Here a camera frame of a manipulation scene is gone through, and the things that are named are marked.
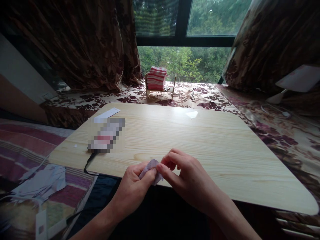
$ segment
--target white lamp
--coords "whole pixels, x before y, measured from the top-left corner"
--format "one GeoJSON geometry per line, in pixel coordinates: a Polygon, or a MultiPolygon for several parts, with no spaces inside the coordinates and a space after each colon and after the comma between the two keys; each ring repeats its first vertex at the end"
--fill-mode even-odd
{"type": "Polygon", "coordinates": [[[285,88],[281,93],[269,97],[266,102],[279,104],[283,94],[288,90],[295,92],[309,92],[320,80],[320,67],[315,65],[302,65],[287,76],[276,82],[276,85],[285,88]]]}

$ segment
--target tree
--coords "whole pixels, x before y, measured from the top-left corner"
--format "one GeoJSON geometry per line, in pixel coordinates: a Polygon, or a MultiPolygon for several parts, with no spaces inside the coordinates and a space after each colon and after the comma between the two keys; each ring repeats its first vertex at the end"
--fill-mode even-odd
{"type": "MultiPolygon", "coordinates": [[[[134,0],[137,35],[174,35],[178,0],[134,0]]],[[[187,35],[236,35],[251,0],[193,0],[187,35]]],[[[217,83],[230,54],[218,47],[138,47],[143,74],[165,67],[181,82],[217,83]]]]}

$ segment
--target lamp shade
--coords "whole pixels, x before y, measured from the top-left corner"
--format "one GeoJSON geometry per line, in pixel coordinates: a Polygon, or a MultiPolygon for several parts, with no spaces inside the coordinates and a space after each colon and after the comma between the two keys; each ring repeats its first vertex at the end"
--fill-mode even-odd
{"type": "Polygon", "coordinates": [[[320,80],[320,67],[302,65],[276,82],[276,85],[295,92],[309,92],[320,80]]]}

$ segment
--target finger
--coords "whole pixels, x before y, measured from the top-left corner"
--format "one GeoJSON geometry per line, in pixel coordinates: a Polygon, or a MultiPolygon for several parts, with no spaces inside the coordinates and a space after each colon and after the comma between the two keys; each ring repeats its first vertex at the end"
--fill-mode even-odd
{"type": "Polygon", "coordinates": [[[171,163],[174,163],[175,165],[181,167],[183,165],[183,162],[184,162],[184,157],[177,154],[177,153],[174,153],[174,152],[169,152],[167,155],[165,155],[162,160],[161,160],[161,163],[166,165],[167,167],[170,167],[171,168],[171,163]]]}
{"type": "Polygon", "coordinates": [[[141,180],[139,181],[139,184],[142,184],[143,187],[148,189],[151,186],[151,184],[154,182],[154,179],[156,178],[156,174],[157,174],[157,169],[152,168],[151,170],[146,172],[146,175],[144,175],[143,178],[141,178],[141,180]]]}
{"type": "Polygon", "coordinates": [[[148,165],[150,161],[142,162],[134,166],[133,172],[139,176],[142,170],[148,165]]]}
{"type": "Polygon", "coordinates": [[[176,165],[173,162],[168,162],[167,167],[170,168],[171,171],[173,171],[176,168],[176,165]]]}
{"type": "Polygon", "coordinates": [[[188,156],[188,154],[186,154],[185,152],[182,152],[181,150],[176,149],[176,148],[172,148],[169,152],[174,152],[174,153],[177,153],[181,156],[188,156]]]}
{"type": "Polygon", "coordinates": [[[178,187],[181,184],[181,179],[174,172],[172,172],[166,165],[160,163],[157,165],[157,170],[165,180],[173,187],[178,187]]]}

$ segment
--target window frame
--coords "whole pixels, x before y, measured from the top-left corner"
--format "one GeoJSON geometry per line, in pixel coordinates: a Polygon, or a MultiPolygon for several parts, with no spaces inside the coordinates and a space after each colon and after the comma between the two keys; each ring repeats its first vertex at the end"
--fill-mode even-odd
{"type": "Polygon", "coordinates": [[[232,47],[235,35],[187,36],[193,0],[179,0],[174,36],[137,36],[138,46],[151,47],[232,47]]]}

